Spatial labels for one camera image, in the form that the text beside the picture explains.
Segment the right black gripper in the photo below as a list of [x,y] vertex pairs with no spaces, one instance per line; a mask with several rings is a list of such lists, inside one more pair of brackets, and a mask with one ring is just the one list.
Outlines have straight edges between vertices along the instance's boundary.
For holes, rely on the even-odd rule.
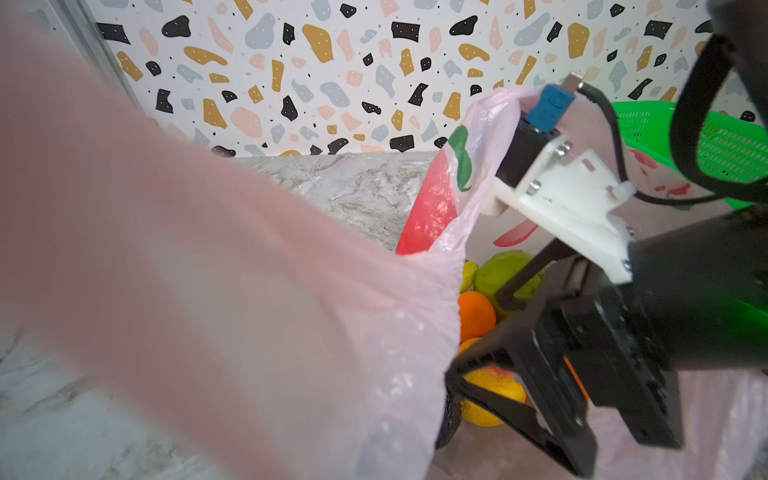
[[[459,354],[445,380],[452,393],[500,418],[570,474],[591,478],[598,452],[587,420],[591,406],[616,410],[641,445],[680,449],[684,435],[676,375],[666,374],[632,331],[623,291],[575,254],[554,239],[512,276],[494,298],[503,311],[522,311],[526,301],[515,294],[553,263],[531,313]],[[464,380],[488,366],[512,373],[528,402]]]

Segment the yellow red peach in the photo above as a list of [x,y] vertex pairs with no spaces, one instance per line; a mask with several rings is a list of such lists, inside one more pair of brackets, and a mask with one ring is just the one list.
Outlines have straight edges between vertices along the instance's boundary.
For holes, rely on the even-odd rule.
[[[518,403],[528,402],[525,389],[515,380],[514,375],[497,366],[469,372],[464,376],[464,380]],[[478,427],[490,428],[503,424],[500,418],[469,400],[461,402],[461,413],[465,421]]]

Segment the green plastic basket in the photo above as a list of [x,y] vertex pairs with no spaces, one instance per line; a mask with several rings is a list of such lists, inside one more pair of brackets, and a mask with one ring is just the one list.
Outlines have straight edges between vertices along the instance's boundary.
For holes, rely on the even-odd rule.
[[[630,154],[622,161],[622,178],[628,178],[628,163],[634,159],[641,172],[665,166],[678,168],[672,159],[670,126],[676,104],[667,101],[613,102],[608,115],[613,134],[619,134]],[[757,124],[744,122],[722,113],[707,115],[698,140],[697,162],[710,177],[731,183],[753,183],[767,177],[767,132]],[[678,186],[658,185],[653,192],[642,191],[635,197],[652,205],[689,207],[718,201],[719,196],[692,197],[693,182]]]

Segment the pink plastic bag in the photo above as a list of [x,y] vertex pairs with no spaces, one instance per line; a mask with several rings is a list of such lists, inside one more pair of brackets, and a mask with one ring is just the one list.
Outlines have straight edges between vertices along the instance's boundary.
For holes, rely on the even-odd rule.
[[235,478],[562,476],[522,439],[434,459],[480,200],[399,256],[1,11],[2,319]]

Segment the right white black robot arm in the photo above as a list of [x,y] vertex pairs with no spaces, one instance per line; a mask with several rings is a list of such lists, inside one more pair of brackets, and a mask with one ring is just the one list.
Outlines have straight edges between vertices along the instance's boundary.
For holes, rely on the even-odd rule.
[[[678,372],[767,366],[767,133],[712,110],[728,78],[767,114],[767,5],[712,1],[710,37],[676,102],[638,120],[577,75],[549,85],[493,170],[491,211],[552,240],[495,295],[515,319],[451,363],[449,394],[497,416],[572,474],[593,474],[590,405],[635,441],[683,445]],[[736,211],[635,240],[624,151],[669,159],[701,203]]]

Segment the orange fruit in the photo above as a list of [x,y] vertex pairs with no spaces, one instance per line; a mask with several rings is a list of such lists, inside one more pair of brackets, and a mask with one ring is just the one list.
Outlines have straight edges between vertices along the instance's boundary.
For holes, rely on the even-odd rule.
[[467,291],[459,295],[460,342],[489,333],[497,323],[492,303],[481,293]]

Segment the green lime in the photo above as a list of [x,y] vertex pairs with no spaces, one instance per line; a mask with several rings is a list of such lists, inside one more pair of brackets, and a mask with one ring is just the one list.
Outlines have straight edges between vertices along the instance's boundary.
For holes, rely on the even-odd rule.
[[499,306],[495,294],[532,259],[533,256],[524,251],[508,250],[494,255],[477,271],[474,290],[484,295],[492,304],[498,322],[504,320],[510,312]]

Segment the yellow lemon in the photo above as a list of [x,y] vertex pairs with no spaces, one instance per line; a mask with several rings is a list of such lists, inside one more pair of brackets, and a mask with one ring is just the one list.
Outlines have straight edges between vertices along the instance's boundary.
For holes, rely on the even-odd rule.
[[478,270],[479,266],[476,263],[471,261],[466,261],[464,263],[462,271],[462,282],[460,286],[461,294],[469,291],[472,288]]

